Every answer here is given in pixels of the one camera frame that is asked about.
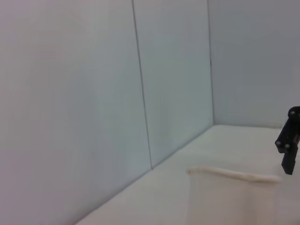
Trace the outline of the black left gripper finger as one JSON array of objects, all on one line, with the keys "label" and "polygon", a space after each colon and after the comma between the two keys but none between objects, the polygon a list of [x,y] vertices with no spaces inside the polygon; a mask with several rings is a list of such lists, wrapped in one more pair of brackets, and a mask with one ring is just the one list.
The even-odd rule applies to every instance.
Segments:
[{"label": "black left gripper finger", "polygon": [[278,152],[284,155],[281,166],[285,174],[293,174],[299,142],[300,107],[294,106],[288,111],[288,119],[275,141]]}]

